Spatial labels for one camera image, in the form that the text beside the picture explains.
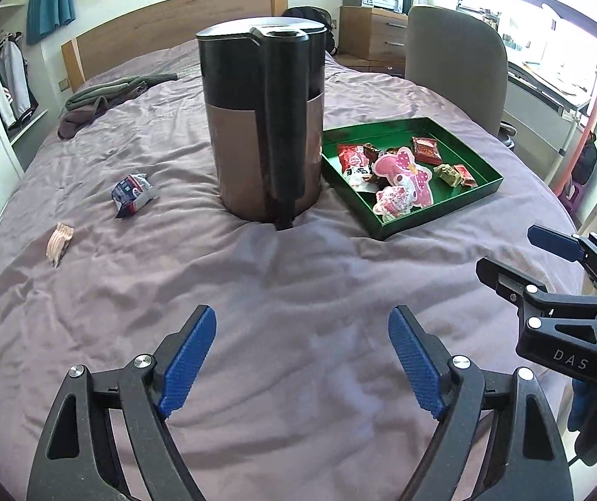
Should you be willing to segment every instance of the blue textured pad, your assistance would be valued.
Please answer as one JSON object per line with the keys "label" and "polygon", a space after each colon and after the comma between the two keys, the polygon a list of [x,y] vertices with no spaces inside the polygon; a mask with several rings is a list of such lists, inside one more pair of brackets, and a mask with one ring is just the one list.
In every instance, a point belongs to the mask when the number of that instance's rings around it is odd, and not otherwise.
{"label": "blue textured pad", "polygon": [[185,404],[191,385],[194,384],[194,379],[215,339],[216,330],[215,311],[208,307],[166,369],[164,390],[157,404],[157,411],[163,418],[169,418],[172,411]]}
{"label": "blue textured pad", "polygon": [[528,241],[544,251],[551,252],[568,262],[583,260],[584,252],[571,235],[563,235],[540,225],[528,228]]}
{"label": "blue textured pad", "polygon": [[435,420],[440,420],[446,411],[440,392],[440,375],[398,309],[391,311],[388,316],[388,337],[401,360],[419,406],[430,411]]}

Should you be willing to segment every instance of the black bag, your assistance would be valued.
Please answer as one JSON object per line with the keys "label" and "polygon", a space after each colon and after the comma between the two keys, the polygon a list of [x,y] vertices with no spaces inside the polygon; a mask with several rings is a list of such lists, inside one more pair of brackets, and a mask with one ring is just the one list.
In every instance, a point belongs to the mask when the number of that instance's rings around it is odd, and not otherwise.
{"label": "black bag", "polygon": [[331,13],[321,7],[289,7],[282,16],[293,16],[295,18],[307,18],[314,20],[316,23],[322,23],[326,26],[326,52],[329,55],[335,55],[338,50],[336,48],[336,39],[333,36],[333,26],[331,23]]}

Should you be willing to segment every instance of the purple bedspread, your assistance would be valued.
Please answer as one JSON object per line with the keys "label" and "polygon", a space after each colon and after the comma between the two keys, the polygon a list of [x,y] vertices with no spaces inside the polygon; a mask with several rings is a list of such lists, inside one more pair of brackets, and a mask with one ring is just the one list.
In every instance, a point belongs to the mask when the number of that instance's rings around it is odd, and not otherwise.
{"label": "purple bedspread", "polygon": [[[482,368],[528,365],[514,353],[514,307],[480,284],[474,265],[489,255],[577,293],[579,267],[526,238],[535,222],[567,233],[573,225],[539,178],[441,96],[330,59],[325,127],[430,116],[503,184],[386,242],[367,237],[326,184],[293,229],[239,220],[217,195],[196,42],[96,82],[184,68],[185,78],[110,110],[73,140],[51,135],[10,199],[0,223],[0,480],[25,498],[69,366],[121,367],[206,303],[217,337],[168,421],[206,498],[396,500],[436,422],[401,370],[388,313],[407,304],[452,353]],[[110,190],[134,172],[147,173],[161,196],[116,220]],[[76,233],[56,269],[45,251],[57,222]],[[556,410],[564,379],[532,368]],[[114,422],[123,431],[119,413]],[[128,440],[120,445],[132,493],[147,498]],[[456,498],[475,477],[468,468]]]}

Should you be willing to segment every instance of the kettle handle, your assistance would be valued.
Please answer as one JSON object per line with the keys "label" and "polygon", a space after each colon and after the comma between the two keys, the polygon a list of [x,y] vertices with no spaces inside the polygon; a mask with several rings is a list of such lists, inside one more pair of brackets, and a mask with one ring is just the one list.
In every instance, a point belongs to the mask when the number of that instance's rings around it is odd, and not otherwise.
{"label": "kettle handle", "polygon": [[278,229],[290,228],[305,194],[310,41],[304,31],[280,26],[257,34],[262,52],[270,194]]}

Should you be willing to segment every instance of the green tray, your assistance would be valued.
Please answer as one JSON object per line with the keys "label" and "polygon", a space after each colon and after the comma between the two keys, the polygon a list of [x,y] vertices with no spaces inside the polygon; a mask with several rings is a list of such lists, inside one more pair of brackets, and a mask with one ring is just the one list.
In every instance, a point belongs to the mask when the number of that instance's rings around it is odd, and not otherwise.
{"label": "green tray", "polygon": [[[403,217],[390,222],[383,222],[382,217],[373,212],[373,206],[376,203],[374,193],[355,192],[340,173],[338,144],[372,143],[382,150],[390,147],[408,146],[414,152],[413,137],[432,137],[436,139],[444,163],[451,165],[463,163],[479,186],[476,188],[463,186],[451,188],[439,177],[433,176],[429,184],[431,192],[433,192],[433,205],[424,208],[416,207],[411,213]],[[370,236],[379,240],[384,240],[390,235],[440,218],[489,194],[493,194],[503,181],[502,175],[495,171],[481,156],[457,139],[456,136],[425,117],[357,124],[345,128],[324,130],[323,143],[322,173],[324,178],[354,212]],[[431,171],[435,167],[427,163],[419,163]]]}

